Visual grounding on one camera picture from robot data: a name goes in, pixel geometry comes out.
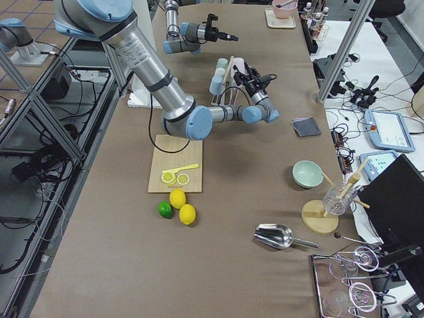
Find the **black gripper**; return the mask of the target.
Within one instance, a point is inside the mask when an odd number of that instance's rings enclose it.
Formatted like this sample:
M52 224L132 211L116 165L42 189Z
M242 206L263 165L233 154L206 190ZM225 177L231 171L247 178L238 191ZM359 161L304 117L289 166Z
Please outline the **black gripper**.
M237 65L233 65L233 80L235 85L238 87L243 85L250 97L256 93L266 92L264 89L266 79L266 76L260 76L256 68L249 66L247 62L244 63L244 67L241 69Z
M235 35L221 32L217 27L206 26L204 39L208 42L216 42L218 40L238 41L239 38Z

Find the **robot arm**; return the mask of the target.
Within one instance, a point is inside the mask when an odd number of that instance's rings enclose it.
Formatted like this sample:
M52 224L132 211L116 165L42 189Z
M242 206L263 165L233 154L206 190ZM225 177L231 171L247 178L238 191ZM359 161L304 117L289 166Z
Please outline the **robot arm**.
M265 91L271 77L259 76L252 68L247 74L237 70L235 81L246 88L253 105L198 105L193 96L183 91L138 27L132 1L55 1L54 6L54 22L59 33L100 41L115 49L162 106L162 128L169 135L203 140L215 123L271 123L280 116Z
M239 38L233 34L221 32L213 26L213 21L219 18L213 13L209 13L207 20L201 24L178 21L178 10L180 7L196 5L200 1L174 1L167 0L163 4L166 15L166 40L163 49L166 54L176 54L191 52L197 54L201 50L201 45L207 42L238 41Z

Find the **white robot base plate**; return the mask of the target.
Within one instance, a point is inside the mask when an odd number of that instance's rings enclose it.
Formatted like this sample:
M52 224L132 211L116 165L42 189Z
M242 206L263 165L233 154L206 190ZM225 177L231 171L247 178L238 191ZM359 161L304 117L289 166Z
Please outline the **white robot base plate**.
M153 106L154 109L162 108L155 97L145 89L138 89L130 93L127 105L133 108L150 108L151 106Z

